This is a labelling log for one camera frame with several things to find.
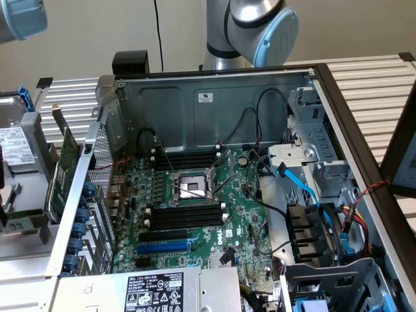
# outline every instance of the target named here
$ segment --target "black frame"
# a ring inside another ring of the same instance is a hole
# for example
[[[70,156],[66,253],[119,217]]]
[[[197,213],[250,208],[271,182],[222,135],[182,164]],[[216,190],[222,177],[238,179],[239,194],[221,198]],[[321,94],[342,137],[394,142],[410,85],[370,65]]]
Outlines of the black frame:
[[[402,187],[393,184],[401,161],[409,144],[416,133],[416,80],[410,91],[409,98],[398,120],[395,132],[384,155],[381,165],[383,176],[392,183],[390,188],[394,194],[416,198],[416,188]]]
[[[231,73],[273,72],[276,70],[299,70],[312,68],[324,91],[326,99],[337,120],[346,143],[363,177],[367,187],[373,183],[384,180],[380,167],[376,162],[358,124],[348,108],[346,101],[339,90],[332,73],[326,64],[302,64],[294,66],[275,66],[267,68],[239,68],[234,70],[209,70],[209,71],[181,71],[162,72],[132,75],[116,75],[116,79],[156,79],[174,77],[196,77],[208,75],[227,75]],[[409,282],[416,290],[416,237],[413,234],[408,221],[399,207],[393,193],[387,187],[376,188],[370,196],[377,208],[378,214],[385,226],[387,234],[393,243],[398,258],[408,276]]]

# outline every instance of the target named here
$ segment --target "cpu socket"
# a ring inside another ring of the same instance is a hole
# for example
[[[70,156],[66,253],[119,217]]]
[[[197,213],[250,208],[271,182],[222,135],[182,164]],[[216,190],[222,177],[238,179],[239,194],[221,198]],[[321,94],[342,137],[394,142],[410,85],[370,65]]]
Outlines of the cpu socket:
[[[214,172],[209,170],[175,172],[171,203],[178,205],[183,201],[181,205],[187,205],[188,200],[197,201],[197,204],[214,202],[211,189],[213,174]]]

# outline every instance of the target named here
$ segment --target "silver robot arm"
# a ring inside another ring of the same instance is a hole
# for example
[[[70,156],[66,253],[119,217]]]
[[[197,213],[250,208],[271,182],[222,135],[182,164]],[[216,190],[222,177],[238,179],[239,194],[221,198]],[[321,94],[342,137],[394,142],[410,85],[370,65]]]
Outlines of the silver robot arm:
[[[255,67],[282,65],[298,29],[298,16],[284,0],[207,0],[203,70],[243,68],[245,59]]]
[[[43,0],[0,1],[0,44],[24,40],[46,28]]]

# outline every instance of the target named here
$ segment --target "white wall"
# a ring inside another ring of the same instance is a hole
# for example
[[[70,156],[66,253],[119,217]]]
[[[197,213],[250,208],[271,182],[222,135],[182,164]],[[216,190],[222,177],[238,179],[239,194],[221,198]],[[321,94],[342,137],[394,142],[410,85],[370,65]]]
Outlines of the white wall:
[[[410,51],[416,55],[414,0],[286,0],[300,16],[290,60]],[[205,0],[157,0],[165,70],[195,70],[206,42]],[[45,0],[48,30],[0,45],[0,91],[40,77],[76,79],[111,73],[117,51],[147,49],[160,70],[152,0]]]
[[[147,49],[160,71],[152,0],[44,0],[46,32],[0,45],[0,91],[39,78],[76,79],[112,73],[117,51]],[[203,62],[205,0],[157,0],[166,71],[193,70]]]
[[[412,52],[415,0],[286,0],[300,17],[290,60],[337,59]]]

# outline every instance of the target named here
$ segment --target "black cable on wall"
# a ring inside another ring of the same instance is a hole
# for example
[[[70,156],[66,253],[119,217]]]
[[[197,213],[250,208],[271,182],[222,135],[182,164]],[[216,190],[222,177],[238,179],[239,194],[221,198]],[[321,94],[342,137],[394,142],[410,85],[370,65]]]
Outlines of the black cable on wall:
[[[157,11],[157,3],[156,3],[156,0],[153,0],[153,3],[155,4],[157,38],[159,39],[159,51],[160,51],[160,54],[161,54],[161,68],[162,68],[162,72],[163,72],[164,71],[164,65],[163,65],[163,52],[162,52],[161,30],[159,28],[159,13]]]

